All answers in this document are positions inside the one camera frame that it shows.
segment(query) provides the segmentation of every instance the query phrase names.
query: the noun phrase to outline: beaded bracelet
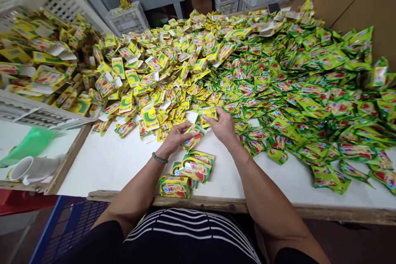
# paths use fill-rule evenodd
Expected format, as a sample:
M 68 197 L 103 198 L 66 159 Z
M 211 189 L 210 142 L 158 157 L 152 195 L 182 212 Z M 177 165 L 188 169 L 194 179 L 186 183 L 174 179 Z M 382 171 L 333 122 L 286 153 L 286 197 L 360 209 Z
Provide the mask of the beaded bracelet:
M 167 164 L 169 162 L 168 160 L 164 160 L 164 159 L 161 159 L 160 157 L 158 157 L 155 152 L 153 152 L 151 155 L 153 156 L 154 159 L 156 159 L 157 161 L 160 161 L 161 163 Z

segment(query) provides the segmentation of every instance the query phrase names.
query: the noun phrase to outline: white mug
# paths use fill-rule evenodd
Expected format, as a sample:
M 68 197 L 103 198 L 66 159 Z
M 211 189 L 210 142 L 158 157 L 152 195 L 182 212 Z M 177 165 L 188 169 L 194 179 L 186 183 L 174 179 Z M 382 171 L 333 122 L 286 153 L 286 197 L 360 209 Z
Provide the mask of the white mug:
M 22 180 L 24 185 L 40 182 L 49 177 L 58 166 L 58 159 L 26 157 L 11 171 L 10 180 Z

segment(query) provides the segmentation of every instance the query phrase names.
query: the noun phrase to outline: wooden plank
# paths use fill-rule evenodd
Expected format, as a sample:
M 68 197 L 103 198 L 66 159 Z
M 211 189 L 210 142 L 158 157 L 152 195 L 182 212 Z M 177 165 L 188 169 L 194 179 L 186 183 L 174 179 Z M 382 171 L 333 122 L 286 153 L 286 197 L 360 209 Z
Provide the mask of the wooden plank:
M 48 187 L 45 189 L 44 195 L 56 195 L 58 193 L 58 190 L 61 187 L 63 181 L 65 180 L 66 175 L 70 170 L 70 167 L 73 165 L 73 162 L 78 152 L 80 151 L 85 139 L 91 131 L 92 125 L 92 123 L 86 124 L 81 128 L 74 142 L 67 151 L 65 158 L 59 165 L 58 169 L 55 171 L 53 178 L 48 184 Z
M 48 184 L 42 184 L 42 183 L 30 184 L 25 186 L 21 182 L 0 181 L 0 189 L 4 189 L 4 190 L 42 192 L 47 186 Z
M 118 191 L 94 191 L 87 199 L 111 202 Z M 184 207 L 197 210 L 222 211 L 231 213 L 248 213 L 245 199 L 225 199 L 216 197 L 193 196 L 190 199 L 156 196 L 154 206 Z M 396 210 L 377 210 L 359 207 L 326 207 L 312 205 L 295 205 L 304 219 L 321 219 L 361 224 L 396 225 Z

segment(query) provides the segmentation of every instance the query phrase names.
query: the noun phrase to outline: black and white striped shirt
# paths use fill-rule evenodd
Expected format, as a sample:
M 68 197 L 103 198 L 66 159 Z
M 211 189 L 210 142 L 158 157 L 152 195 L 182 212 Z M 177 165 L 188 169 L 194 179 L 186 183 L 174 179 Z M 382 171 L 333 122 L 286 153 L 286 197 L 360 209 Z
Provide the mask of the black and white striped shirt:
M 261 263 L 246 235 L 230 219 L 215 213 L 183 208 L 159 210 L 147 216 L 124 242 L 145 241 L 152 237 L 174 239 L 175 242 L 190 243 L 192 246 L 205 242 L 212 252 L 222 247 L 234 250 L 238 258 L 244 257 L 248 263 Z M 177 246 L 171 244 L 169 249 Z
M 255 241 L 253 221 L 249 215 L 240 216 L 162 209 L 147 215 L 126 238 L 117 221 L 104 222 L 85 234 L 57 263 L 266 264 Z M 317 264 L 298 250 L 283 248 L 275 264 L 286 263 Z

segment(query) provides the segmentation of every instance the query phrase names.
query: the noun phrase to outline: floor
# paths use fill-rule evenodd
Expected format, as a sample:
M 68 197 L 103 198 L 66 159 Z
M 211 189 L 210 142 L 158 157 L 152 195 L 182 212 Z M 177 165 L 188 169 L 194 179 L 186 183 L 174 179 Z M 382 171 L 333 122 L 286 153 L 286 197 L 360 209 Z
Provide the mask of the floor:
M 51 212 L 52 208 L 40 211 L 13 259 L 13 249 L 25 230 L 0 236 L 1 263 L 29 263 Z M 394 259 L 396 226 L 340 224 L 318 220 L 305 220 L 305 223 L 334 264 L 381 264 Z
M 0 255 L 2 259 L 0 262 L 2 264 L 29 263 L 51 213 L 52 208 L 41 210 L 28 228 L 1 235 Z

